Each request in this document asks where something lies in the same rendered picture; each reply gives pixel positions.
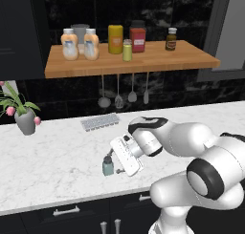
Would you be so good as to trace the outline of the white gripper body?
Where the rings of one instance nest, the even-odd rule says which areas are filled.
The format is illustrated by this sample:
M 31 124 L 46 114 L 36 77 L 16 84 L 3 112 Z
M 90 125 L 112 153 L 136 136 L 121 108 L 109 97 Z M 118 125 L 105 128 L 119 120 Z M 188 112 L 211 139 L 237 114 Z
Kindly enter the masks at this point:
M 140 160 L 138 160 L 132 152 L 134 142 L 130 138 L 125 140 L 124 137 L 114 138 L 110 145 L 112 150 L 118 157 L 124 172 L 129 176 L 134 176 L 138 171 L 143 169 L 143 165 Z

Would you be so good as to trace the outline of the teal shaker with black cap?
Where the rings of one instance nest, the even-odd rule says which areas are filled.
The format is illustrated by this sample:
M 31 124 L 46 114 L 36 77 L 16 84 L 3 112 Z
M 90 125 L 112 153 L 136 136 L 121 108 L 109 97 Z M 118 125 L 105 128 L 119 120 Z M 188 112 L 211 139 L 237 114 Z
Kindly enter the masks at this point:
M 102 162 L 102 173 L 104 176 L 110 176 L 114 174 L 114 163 L 110 156 L 106 156 Z

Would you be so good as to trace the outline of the yellow-green shaker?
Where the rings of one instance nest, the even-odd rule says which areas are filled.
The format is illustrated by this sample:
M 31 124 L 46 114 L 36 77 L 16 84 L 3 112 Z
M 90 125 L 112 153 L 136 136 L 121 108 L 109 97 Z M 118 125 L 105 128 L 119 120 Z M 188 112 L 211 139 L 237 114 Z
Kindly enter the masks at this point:
M 132 60 L 132 41 L 130 39 L 125 39 L 123 41 L 122 60 Z

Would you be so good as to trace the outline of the pale orange condiment bottle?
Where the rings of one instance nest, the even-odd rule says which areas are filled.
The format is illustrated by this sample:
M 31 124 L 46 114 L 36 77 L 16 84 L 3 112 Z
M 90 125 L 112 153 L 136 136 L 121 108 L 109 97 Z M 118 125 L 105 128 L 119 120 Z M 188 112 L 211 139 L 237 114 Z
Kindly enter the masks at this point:
M 74 61 L 78 59 L 78 37 L 73 29 L 64 29 L 61 36 L 61 44 L 63 48 L 63 56 L 66 60 Z
M 87 60 L 95 61 L 99 58 L 99 38 L 95 29 L 87 29 L 84 35 L 84 56 Z

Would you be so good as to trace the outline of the brown bottle with white cap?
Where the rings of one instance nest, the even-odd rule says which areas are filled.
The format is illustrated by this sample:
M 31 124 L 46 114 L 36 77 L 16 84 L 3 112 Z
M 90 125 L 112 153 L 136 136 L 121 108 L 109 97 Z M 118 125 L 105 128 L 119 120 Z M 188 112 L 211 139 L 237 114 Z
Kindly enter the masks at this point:
M 169 28 L 168 35 L 166 39 L 166 50 L 167 51 L 174 51 L 176 48 L 176 28 Z

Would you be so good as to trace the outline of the grey ridged tray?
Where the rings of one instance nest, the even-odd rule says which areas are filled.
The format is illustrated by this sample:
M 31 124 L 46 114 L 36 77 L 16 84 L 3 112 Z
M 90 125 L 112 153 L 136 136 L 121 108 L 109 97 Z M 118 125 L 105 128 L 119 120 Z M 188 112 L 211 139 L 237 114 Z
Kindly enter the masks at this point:
M 115 125 L 119 122 L 120 118 L 115 113 L 112 113 L 108 115 L 87 118 L 81 122 L 81 125 L 86 132 L 89 132 L 103 127 Z

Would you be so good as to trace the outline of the dark narrow drawer front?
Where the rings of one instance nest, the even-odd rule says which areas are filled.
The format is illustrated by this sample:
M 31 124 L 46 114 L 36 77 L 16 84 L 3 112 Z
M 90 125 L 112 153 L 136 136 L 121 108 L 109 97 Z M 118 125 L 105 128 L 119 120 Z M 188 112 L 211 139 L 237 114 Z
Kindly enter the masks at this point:
M 114 224 L 116 219 L 121 220 L 120 234 L 148 234 L 149 228 L 159 218 L 161 210 L 151 200 L 140 202 L 140 195 L 149 196 L 149 192 L 110 199 L 110 234 L 116 234 Z

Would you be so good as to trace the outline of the hanging slotted spatula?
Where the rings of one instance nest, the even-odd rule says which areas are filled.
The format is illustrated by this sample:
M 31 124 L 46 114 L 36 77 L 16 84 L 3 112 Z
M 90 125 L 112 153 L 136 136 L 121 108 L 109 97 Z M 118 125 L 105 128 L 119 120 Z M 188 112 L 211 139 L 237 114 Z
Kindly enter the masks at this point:
M 120 96 L 120 75 L 117 74 L 117 95 L 115 97 L 115 107 L 121 109 L 123 107 L 123 98 Z

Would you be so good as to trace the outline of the dark wide drawer front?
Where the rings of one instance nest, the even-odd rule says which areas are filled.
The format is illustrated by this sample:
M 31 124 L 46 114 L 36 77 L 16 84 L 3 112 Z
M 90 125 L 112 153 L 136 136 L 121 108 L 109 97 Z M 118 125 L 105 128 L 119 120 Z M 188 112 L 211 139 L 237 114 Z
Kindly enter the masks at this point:
M 58 210 L 78 206 L 78 213 L 53 216 Z M 108 220 L 109 200 L 77 202 L 21 213 L 28 234 L 101 234 L 100 223 Z

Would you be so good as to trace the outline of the pink flowers in grey vase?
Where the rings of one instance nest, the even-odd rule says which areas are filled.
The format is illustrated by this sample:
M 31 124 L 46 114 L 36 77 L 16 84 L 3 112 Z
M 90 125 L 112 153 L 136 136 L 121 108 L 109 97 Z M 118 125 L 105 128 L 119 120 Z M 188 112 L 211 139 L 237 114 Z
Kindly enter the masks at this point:
M 35 127 L 41 123 L 41 118 L 35 113 L 40 108 L 34 103 L 20 98 L 9 81 L 0 81 L 0 117 L 7 115 L 14 120 L 25 136 L 35 132 Z

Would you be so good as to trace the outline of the yellow jar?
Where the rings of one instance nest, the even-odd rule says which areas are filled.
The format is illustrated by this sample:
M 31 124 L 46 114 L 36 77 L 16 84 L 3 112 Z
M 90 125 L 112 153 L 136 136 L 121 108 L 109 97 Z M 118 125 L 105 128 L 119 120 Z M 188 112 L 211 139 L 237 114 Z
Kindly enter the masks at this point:
M 123 26 L 108 26 L 108 51 L 112 54 L 123 52 Z

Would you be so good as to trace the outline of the red jar with black lid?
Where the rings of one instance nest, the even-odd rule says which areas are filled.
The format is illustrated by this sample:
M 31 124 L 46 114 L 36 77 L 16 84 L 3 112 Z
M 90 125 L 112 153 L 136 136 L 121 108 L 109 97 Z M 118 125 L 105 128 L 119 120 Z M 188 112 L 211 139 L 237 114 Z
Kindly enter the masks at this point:
M 145 51 L 145 21 L 133 20 L 129 28 L 129 37 L 132 42 L 133 53 L 143 53 Z

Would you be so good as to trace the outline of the grey metal pot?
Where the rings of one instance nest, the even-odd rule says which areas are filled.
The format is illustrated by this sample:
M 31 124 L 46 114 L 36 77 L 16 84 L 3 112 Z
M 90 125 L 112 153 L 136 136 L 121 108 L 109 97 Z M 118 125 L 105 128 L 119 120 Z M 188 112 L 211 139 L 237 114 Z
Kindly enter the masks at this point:
M 74 24 L 71 26 L 75 35 L 78 37 L 78 50 L 80 54 L 84 54 L 84 35 L 86 30 L 90 28 L 87 24 Z

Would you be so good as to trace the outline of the grey framed window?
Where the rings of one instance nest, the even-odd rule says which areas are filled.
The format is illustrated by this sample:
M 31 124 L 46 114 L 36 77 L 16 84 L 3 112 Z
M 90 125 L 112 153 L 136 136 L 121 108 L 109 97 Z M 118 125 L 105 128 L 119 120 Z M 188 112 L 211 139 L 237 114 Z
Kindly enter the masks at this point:
M 245 0 L 214 0 L 204 51 L 220 66 L 199 70 L 197 81 L 245 78 Z

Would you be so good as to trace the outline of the dark wall cabinet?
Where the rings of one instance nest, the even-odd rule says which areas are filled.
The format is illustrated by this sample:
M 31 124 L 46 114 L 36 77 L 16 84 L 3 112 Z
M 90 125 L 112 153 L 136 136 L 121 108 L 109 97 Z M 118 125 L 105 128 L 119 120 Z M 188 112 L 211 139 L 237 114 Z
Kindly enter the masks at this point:
M 44 0 L 0 0 L 0 80 L 44 78 L 50 49 Z

